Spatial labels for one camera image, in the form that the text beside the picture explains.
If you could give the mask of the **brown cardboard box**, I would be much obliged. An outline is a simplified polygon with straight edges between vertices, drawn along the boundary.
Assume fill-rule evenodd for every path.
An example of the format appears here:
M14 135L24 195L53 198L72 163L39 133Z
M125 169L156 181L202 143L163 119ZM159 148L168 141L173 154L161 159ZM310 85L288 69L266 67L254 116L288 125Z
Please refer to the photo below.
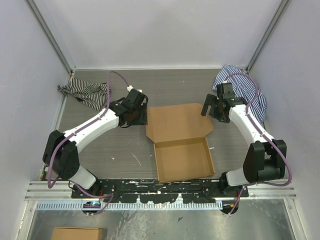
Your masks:
M147 109L146 136L153 142L160 184L211 177L215 174L207 135L214 129L202 104L188 103Z

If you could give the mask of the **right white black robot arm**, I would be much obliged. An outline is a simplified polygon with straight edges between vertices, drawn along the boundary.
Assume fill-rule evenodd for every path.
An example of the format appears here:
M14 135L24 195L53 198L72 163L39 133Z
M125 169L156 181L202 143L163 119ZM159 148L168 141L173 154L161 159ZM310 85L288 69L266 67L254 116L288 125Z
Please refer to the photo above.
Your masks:
M250 111L250 104L242 97L236 97L231 83L216 87L216 95L206 96L201 115L223 123L233 122L248 145L242 167L223 172L212 189L204 194L232 197L240 187L251 184L276 186L275 181L283 179L286 167L287 145L268 134Z

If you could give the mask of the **aluminium frame post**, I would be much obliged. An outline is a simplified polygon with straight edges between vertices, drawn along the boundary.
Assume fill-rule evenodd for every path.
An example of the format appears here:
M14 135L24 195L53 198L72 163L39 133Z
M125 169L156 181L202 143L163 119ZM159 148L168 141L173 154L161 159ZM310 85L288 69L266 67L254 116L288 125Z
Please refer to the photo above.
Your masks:
M71 67L68 60L66 59L62 49L60 48L55 36L53 35L50 27L48 26L43 14L41 13L40 9L38 8L36 2L34 0L26 0L25 2L28 5L32 14L34 15L41 30L43 31L44 35L46 36L47 40L49 41L50 45L52 46L58 59L61 61L62 65L64 66L66 71L70 75L73 74L75 72L74 69Z
M284 15L284 13L285 13L286 9L288 8L288 6L290 5L290 3L291 3L291 0L281 0L279 2L278 6L275 10L275 13L273 14L270 22L268 23L267 28L264 31L264 34L262 35L247 67L245 68L245 71L247 73L249 73L253 69L253 67L256 64L259 56L261 55L264 47L266 46L268 40L270 39L273 32L275 31L278 23L280 22L282 16Z

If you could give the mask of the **right aluminium frame post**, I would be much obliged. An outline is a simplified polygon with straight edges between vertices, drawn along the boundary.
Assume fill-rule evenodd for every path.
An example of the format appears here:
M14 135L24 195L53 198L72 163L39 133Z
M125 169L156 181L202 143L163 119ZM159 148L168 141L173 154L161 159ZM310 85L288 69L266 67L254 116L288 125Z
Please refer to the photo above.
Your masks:
M247 73L249 73L253 69L253 67L256 64L259 56L261 55L264 47L266 46L268 40L270 39L273 32L275 31L278 23L280 22L282 16L284 15L284 13L285 13L286 9L288 8L288 6L290 5L290 3L291 3L291 0L281 0L279 2L278 6L275 10L275 13L273 14L270 22L268 23L267 28L264 31L264 34L262 35L247 67L245 68L245 71Z

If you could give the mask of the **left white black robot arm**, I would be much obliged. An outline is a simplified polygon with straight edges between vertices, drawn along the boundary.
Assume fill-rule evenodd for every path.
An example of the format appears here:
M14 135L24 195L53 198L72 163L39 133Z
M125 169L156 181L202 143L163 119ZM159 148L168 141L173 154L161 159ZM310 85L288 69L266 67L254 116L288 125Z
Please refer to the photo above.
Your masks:
M60 132L54 130L48 136L42 161L49 167L47 179L51 173L74 183L88 198L100 194L98 178L80 164L80 152L93 140L114 128L145 126L148 123L148 97L141 91L129 87L126 97L108 102L96 116L84 123Z

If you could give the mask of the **black white striped cloth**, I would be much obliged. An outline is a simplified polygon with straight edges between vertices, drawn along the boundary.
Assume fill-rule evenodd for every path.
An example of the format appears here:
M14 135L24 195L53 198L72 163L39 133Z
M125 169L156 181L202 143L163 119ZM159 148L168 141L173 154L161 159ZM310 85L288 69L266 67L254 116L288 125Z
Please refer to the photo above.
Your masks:
M106 82L88 82L72 77L66 85L58 85L57 90L64 95L73 96L78 102L96 111L103 108L108 100Z

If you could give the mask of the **left aluminium frame post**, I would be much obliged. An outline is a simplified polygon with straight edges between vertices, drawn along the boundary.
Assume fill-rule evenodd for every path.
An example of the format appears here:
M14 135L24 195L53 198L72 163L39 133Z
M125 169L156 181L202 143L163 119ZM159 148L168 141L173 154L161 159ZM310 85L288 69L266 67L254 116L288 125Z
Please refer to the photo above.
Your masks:
M38 8L36 2L34 0L26 0L25 2L28 5L32 14L34 15L41 30L43 31L44 35L46 36L47 40L49 41L50 45L52 46L58 59L61 61L62 65L64 66L66 71L70 75L73 74L75 72L74 69L71 67L68 60L66 59L62 49L60 48L55 36L53 35L50 27L48 26L43 14L41 13L40 9Z

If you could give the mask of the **small cardboard box foreground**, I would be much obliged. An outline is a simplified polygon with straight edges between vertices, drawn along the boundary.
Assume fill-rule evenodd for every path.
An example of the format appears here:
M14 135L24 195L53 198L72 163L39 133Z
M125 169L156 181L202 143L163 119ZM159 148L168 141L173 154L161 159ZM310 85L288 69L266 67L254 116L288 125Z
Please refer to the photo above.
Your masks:
M52 240L101 240L102 228L55 227Z

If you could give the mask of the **blue white striped cloth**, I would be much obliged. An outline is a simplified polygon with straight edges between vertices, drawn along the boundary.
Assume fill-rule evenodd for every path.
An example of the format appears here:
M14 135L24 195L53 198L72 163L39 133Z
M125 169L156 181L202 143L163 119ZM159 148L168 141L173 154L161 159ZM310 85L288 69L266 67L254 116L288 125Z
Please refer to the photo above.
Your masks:
M256 95L256 87L249 79L249 75L244 73L240 68L233 65L225 65L217 74L212 90L217 91L217 85L222 83L231 83L235 96L237 98L244 98L249 103ZM257 98L250 106L250 111L260 124L263 124L267 113L266 97L262 91L258 89Z

